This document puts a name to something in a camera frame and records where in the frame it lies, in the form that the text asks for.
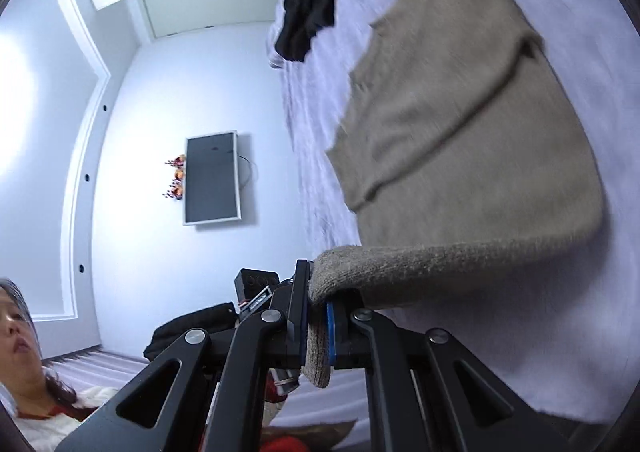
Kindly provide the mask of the taupe knit sweater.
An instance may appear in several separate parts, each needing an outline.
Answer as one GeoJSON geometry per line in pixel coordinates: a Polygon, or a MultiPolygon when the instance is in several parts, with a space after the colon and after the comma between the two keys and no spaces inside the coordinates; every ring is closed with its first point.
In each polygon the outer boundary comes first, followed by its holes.
{"type": "Polygon", "coordinates": [[[360,242],[316,258],[315,306],[477,290],[588,241],[604,216],[582,123],[514,0],[396,0],[328,157],[360,242]]]}

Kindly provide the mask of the lavender embossed bedspread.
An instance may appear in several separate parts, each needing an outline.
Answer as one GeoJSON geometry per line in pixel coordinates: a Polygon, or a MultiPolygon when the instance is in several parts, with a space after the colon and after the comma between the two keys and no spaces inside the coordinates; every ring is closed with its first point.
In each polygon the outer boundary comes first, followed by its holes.
{"type": "Polygon", "coordinates": [[[534,409],[620,415],[639,378],[639,36],[618,0],[279,0],[314,253],[452,331],[534,409]]]}

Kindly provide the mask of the person's torso white top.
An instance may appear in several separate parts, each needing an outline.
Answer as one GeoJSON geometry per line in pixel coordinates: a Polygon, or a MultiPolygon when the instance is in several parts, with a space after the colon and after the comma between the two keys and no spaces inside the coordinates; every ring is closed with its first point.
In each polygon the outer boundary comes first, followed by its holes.
{"type": "Polygon", "coordinates": [[[13,423],[35,451],[55,451],[58,445],[107,401],[118,393],[116,387],[93,386],[76,391],[55,373],[43,370],[43,392],[47,409],[24,403],[24,388],[3,385],[12,404],[13,423]]]}

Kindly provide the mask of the wall mounted television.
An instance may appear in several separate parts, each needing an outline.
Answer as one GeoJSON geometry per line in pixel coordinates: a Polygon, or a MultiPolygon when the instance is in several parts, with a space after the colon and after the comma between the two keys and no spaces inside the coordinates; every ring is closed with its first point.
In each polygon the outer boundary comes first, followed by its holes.
{"type": "Polygon", "coordinates": [[[242,219],[235,131],[187,138],[183,169],[185,226],[242,219]]]}

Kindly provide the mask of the red flower wall decoration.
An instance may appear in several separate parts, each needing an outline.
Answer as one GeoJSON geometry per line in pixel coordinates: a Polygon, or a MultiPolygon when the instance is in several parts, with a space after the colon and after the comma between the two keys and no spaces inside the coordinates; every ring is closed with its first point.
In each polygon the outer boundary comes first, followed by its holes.
{"type": "Polygon", "coordinates": [[[166,165],[172,169],[171,183],[163,194],[164,198],[181,201],[184,193],[184,176],[186,175],[186,156],[180,154],[173,160],[168,160],[166,165]]]}

